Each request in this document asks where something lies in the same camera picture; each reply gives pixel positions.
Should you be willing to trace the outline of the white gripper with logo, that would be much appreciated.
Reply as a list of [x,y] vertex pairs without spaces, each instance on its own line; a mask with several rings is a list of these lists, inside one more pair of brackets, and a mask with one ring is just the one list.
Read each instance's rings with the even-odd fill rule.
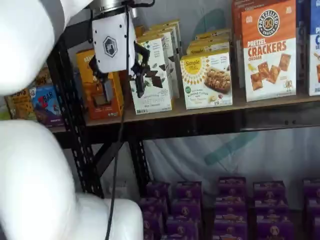
[[130,13],[98,18],[92,21],[92,37],[95,56],[89,62],[93,76],[102,86],[107,103],[113,99],[109,74],[130,69],[136,94],[145,92],[144,76],[150,71],[150,51],[138,44]]

